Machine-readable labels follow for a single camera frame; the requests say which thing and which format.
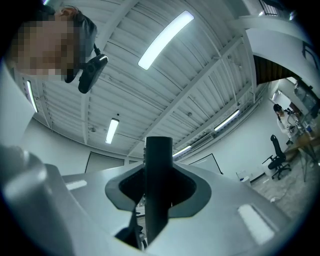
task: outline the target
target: chair backrest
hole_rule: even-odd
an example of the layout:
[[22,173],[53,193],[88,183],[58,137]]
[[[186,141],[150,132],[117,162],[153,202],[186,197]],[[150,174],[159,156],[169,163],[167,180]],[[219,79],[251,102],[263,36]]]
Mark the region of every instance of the chair backrest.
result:
[[273,143],[276,155],[279,158],[286,159],[286,155],[281,151],[281,148],[280,148],[279,141],[278,141],[277,137],[272,134],[270,140]]

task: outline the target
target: white shirt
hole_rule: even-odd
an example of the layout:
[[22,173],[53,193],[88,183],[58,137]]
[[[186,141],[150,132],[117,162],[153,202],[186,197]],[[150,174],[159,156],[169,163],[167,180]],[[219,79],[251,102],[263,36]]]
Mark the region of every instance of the white shirt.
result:
[[[289,138],[292,138],[294,135],[298,132],[298,127],[296,126],[296,121],[298,121],[298,118],[294,114],[288,114],[287,112],[284,112],[284,116],[280,116],[279,119],[276,120],[280,130],[282,133],[287,134]],[[289,127],[294,126],[293,133],[290,133]]]

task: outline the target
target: chair base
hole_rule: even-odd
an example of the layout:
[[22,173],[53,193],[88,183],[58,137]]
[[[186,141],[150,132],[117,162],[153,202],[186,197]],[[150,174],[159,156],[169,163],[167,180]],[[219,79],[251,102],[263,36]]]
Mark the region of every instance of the chair base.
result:
[[289,170],[289,172],[291,172],[291,168],[290,168],[290,164],[286,164],[285,166],[283,166],[282,164],[280,166],[278,166],[276,169],[275,169],[275,173],[271,176],[272,179],[275,178],[276,175],[278,175],[278,181],[281,180],[281,172],[284,171],[284,170]]

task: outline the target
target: chair armrest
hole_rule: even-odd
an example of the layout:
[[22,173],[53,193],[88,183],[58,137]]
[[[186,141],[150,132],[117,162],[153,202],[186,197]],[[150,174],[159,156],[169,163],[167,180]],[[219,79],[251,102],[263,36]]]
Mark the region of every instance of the chair armrest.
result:
[[273,156],[273,154],[270,155],[262,164],[264,164],[268,159],[270,159],[271,161],[273,161],[272,156]]

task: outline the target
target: black office chair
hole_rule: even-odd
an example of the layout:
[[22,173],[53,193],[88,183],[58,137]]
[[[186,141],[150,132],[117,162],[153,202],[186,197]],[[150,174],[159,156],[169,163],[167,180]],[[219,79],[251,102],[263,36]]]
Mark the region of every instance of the black office chair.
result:
[[273,158],[272,157],[273,155],[271,155],[263,163],[265,163],[268,159],[270,159],[271,163],[268,165],[268,168],[270,170],[275,169],[275,173],[272,175],[272,179],[274,179],[275,178],[274,176],[278,174],[278,180],[281,180],[280,175],[282,171],[284,170],[291,171],[290,164],[287,163],[285,166],[283,166],[283,163],[286,161],[286,155],[281,151],[277,137],[272,135],[270,140],[273,143],[276,157]]

